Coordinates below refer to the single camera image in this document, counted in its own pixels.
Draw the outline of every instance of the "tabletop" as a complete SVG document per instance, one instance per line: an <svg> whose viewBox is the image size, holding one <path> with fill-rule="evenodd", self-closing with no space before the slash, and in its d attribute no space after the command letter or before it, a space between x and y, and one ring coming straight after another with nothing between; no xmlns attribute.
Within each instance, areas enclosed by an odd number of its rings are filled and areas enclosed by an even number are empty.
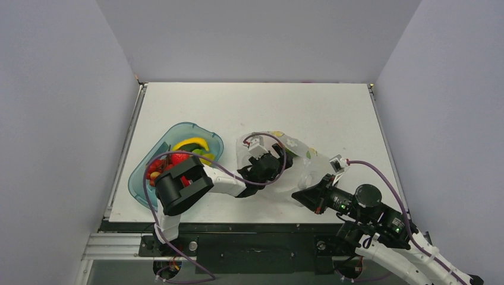
<svg viewBox="0 0 504 285"><path fill-rule="evenodd" d="M341 154L380 169L397 189L389 154L366 84L318 83L149 83L131 137L109 218L111 222L153 222L150 211L128 191L140 161L173 125L192 122L217 133L225 151L219 163L237 167L236 140L254 131L281 131L328 157ZM292 174L282 179L292 179ZM338 188L354 193L377 186L382 201L399 210L385 183L365 166L351 166ZM267 195L234 198L206 194L186 211L185 223L340 223L332 210L315 215Z"/></svg>

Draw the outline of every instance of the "bolt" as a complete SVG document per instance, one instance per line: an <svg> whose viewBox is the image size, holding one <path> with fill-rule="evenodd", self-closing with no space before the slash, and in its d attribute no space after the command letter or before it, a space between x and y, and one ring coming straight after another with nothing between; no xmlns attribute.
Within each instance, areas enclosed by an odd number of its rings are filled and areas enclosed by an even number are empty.
<svg viewBox="0 0 504 285"><path fill-rule="evenodd" d="M323 251L324 249L326 249L326 243L323 242L322 240L320 242L317 242L317 248L320 250L320 251Z"/></svg>
<svg viewBox="0 0 504 285"><path fill-rule="evenodd" d="M196 242L189 243L189 250L190 251L195 251L197 248L198 248L198 244Z"/></svg>

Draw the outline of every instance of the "gray wall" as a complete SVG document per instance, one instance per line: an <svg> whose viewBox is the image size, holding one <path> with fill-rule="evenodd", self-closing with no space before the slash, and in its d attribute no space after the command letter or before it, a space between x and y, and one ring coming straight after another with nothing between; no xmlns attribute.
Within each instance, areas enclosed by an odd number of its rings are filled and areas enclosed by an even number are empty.
<svg viewBox="0 0 504 285"><path fill-rule="evenodd" d="M423 0L376 82L412 217L503 284L504 1Z"/></svg>
<svg viewBox="0 0 504 285"><path fill-rule="evenodd" d="M97 0L143 81L370 83L420 0Z"/></svg>
<svg viewBox="0 0 504 285"><path fill-rule="evenodd" d="M94 0L1 2L1 284L73 283L137 92Z"/></svg>

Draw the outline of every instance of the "purple cable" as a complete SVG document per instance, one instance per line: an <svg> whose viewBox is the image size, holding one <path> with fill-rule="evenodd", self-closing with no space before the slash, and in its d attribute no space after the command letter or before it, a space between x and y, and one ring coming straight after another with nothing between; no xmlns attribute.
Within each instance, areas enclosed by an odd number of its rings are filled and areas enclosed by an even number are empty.
<svg viewBox="0 0 504 285"><path fill-rule="evenodd" d="M338 270L336 270L336 272L341 276L341 277L345 277L343 274L341 274L341 272L339 272ZM383 280L385 278L388 278L389 276L392 275L392 272L388 272L387 274L383 275L383 276L380 276L380 277L371 277L371 278L364 278L364 279L353 279L353 278L348 278L348 277L345 277L346 280L353 280L353 283L358 283L358 282L373 282L373 281L380 281L380 280Z"/></svg>
<svg viewBox="0 0 504 285"><path fill-rule="evenodd" d="M278 142L278 144L282 147L282 150L283 150L283 165L282 165L282 169L280 170L280 172L278 173L277 177L270 181L270 182L266 182L266 183L257 183L257 182L252 182L252 181L248 181L246 179L243 179L241 177L237 177L235 176L232 172L230 172L229 170L227 170L225 167L223 167L221 164L205 157L205 156L201 156L199 154L196 154L196 153L190 153L190 152L187 152L187 151L181 151L181 150L175 150L175 151L167 151L165 153L162 153L162 154L158 154L157 156L154 156L152 159L150 159L150 161L147 163L146 167L145 167L145 171L143 173L143 177L147 177L147 171L149 170L149 166L156 160L156 159L159 159L163 156L167 156L167 155L170 155L170 154L175 154L175 153L180 153L180 154L189 154L191 156L196 156L196 157L199 157L200 159L204 159L208 162L210 162L211 164L215 165L217 168L219 168L220 170L222 170L224 173L226 173L227 175L229 176L232 176L233 178L235 178L236 180L238 181L241 181L241 182L244 182L244 183L247 183L247 184L252 184L252 185L257 185L257 186L266 186L266 185L270 185L271 183L274 183L275 181L277 181L279 178L280 178L280 175L282 175L282 173L284 172L285 170L285 167L287 166L287 151L284 147L284 144L282 144L282 142L274 135L271 135L271 134L268 134L268 133L265 133L265 132L256 132L256 133L252 133L251 135L247 136L245 139L244 139L244 142L251 138L251 137L255 137L256 135L264 135L264 136L267 136L267 137L271 137L273 138L275 141ZM150 209L150 212L152 213L152 216L154 217L154 222L156 223L156 227L159 228L159 220L158 220L158 217L156 215L156 210L154 209L154 206L152 205L152 202L149 198L149 193L147 191L147 184L146 183L143 183L143 192L145 194L145 199L147 200L147 204L149 205L149 209ZM163 235L163 233L161 231L158 231L159 232L159 235L161 236L161 238L163 239L163 241L171 248L173 249L176 253L178 253L180 256L182 256L183 258L187 259L189 262L191 262L192 264L194 264L196 267L198 267L199 269L203 270L206 274L210 275L210 278L208 279L201 279L201 280L193 280L193 281L173 281L173 280L170 280L170 279L167 279L166 282L168 283L173 283L173 284L197 284L197 283L203 283L203 282L208 282L208 281L213 281L215 279L217 279L217 277L210 272L210 270L204 268L202 265L200 265L198 262L196 262L195 260L191 259L189 256L187 256L185 253L183 253L182 251L180 251L176 246L174 246L172 243L170 243L170 241L167 240L167 238L165 237L165 235ZM161 268L157 273L156 275L157 276L160 276L161 272L165 269L167 269L168 267L163 267Z"/></svg>
<svg viewBox="0 0 504 285"><path fill-rule="evenodd" d="M413 238L413 233L411 232L411 228L410 228L410 220L408 218L408 214L406 213L406 209L404 208L404 205L402 204L401 197L399 197L399 194L397 194L397 192L394 190L392 184L387 179L387 177L385 177L385 175L383 175L383 173L378 168L376 168L376 166L372 165L369 162L362 161L362 160L350 160L350 161L348 161L348 164L363 164L363 165L373 169L374 172L376 172L376 174L378 174L378 176L381 177L381 179L385 182L385 184L387 184L387 187L390 189L394 198L396 199L397 203L399 204L399 207L401 208L402 217L404 219L404 223L406 224L406 231L408 232L409 239L418 248L419 251L421 251L423 254L427 255L428 257L431 257L432 254L430 254L428 251L423 249L417 243L417 241ZM451 269L443 261L441 261L437 257L434 257L434 260L439 265L441 265L441 267L443 267L446 271L450 272ZM462 280L462 278L460 278L455 272L452 272L452 275L455 277L455 279L457 279L457 281L462 283L462 285L467 285L467 283L464 280Z"/></svg>

